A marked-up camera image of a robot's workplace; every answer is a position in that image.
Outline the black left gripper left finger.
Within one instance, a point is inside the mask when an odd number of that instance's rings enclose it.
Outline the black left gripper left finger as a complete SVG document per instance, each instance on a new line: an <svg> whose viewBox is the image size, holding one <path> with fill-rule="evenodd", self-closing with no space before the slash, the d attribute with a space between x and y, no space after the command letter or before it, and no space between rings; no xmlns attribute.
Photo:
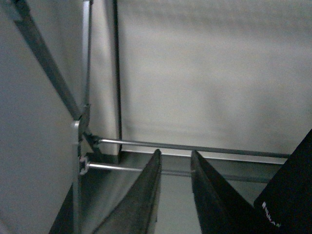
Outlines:
<svg viewBox="0 0 312 234"><path fill-rule="evenodd" d="M94 234L153 234L161 187L161 151L155 150L145 168Z"/></svg>

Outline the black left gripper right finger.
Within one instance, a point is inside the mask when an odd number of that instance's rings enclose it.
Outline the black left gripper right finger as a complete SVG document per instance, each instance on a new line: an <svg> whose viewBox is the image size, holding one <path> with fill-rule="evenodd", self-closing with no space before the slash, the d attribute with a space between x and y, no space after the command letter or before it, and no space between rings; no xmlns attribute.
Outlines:
<svg viewBox="0 0 312 234"><path fill-rule="evenodd" d="M191 154L192 189L203 234L269 234L271 225L197 151Z"/></svg>

